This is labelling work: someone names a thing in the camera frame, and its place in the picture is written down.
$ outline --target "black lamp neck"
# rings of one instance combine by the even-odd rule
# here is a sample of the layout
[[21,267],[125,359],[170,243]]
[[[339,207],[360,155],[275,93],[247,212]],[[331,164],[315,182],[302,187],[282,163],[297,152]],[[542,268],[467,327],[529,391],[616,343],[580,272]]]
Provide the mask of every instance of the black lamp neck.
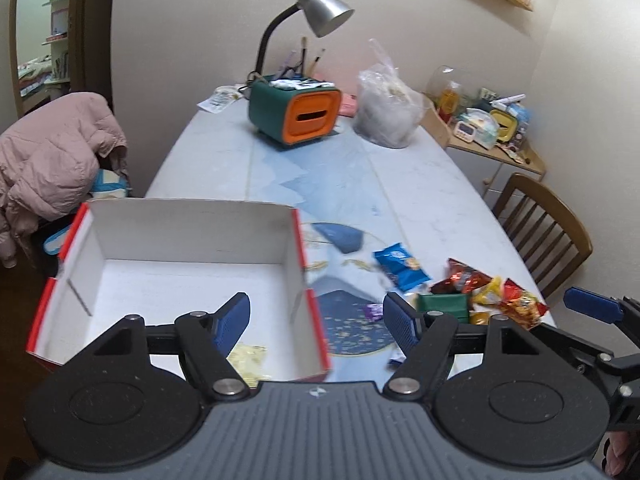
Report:
[[278,14],[273,19],[273,21],[269,24],[267,29],[264,31],[264,34],[262,35],[262,39],[260,40],[260,48],[258,49],[258,57],[255,60],[255,71],[258,74],[262,75],[262,68],[264,66],[264,55],[267,52],[267,43],[269,43],[269,38],[273,34],[273,31],[284,20],[286,20],[289,16],[293,16],[299,10],[300,10],[300,7],[298,7],[298,4],[293,4],[292,6],[289,7],[289,9],[283,10],[280,14]]

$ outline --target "red snack bag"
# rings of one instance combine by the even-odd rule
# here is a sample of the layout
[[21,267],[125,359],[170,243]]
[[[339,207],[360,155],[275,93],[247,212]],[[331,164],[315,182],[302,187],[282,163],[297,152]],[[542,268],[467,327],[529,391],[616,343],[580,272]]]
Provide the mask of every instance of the red snack bag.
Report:
[[500,310],[521,327],[531,330],[542,322],[542,316],[549,309],[513,280],[507,280],[502,290]]
[[431,293],[432,294],[457,294],[459,291],[456,289],[455,285],[451,281],[451,279],[447,278],[446,280],[442,280],[441,282],[434,283],[431,285]]
[[491,281],[491,277],[487,276],[484,272],[469,267],[467,264],[449,258],[449,277],[447,280],[450,280],[455,292],[468,294],[472,290],[476,290],[476,288],[485,286]]

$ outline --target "pen holder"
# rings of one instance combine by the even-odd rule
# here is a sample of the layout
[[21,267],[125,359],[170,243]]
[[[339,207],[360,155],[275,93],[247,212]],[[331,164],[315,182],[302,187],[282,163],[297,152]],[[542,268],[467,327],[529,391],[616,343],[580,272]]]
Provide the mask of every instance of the pen holder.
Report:
[[282,90],[256,80],[249,98],[249,120],[262,133],[290,146],[330,133],[341,98],[337,88]]

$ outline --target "silver lamp shade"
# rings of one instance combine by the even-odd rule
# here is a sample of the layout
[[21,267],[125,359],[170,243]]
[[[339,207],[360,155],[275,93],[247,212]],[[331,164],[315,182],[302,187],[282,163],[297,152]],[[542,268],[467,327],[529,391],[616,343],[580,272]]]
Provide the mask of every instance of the silver lamp shade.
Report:
[[309,27],[318,38],[333,32],[353,14],[353,9],[340,0],[297,0]]

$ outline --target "white cardboard box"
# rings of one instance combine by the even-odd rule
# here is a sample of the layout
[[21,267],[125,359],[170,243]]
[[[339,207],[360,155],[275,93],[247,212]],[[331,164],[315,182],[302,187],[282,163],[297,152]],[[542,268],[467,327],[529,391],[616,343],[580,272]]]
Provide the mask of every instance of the white cardboard box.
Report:
[[[268,348],[275,381],[329,369],[316,298],[306,286],[298,212],[216,200],[93,200],[76,216],[31,327],[27,352],[64,364],[127,314],[169,324],[248,294],[240,342]],[[182,376],[176,356],[152,356]]]

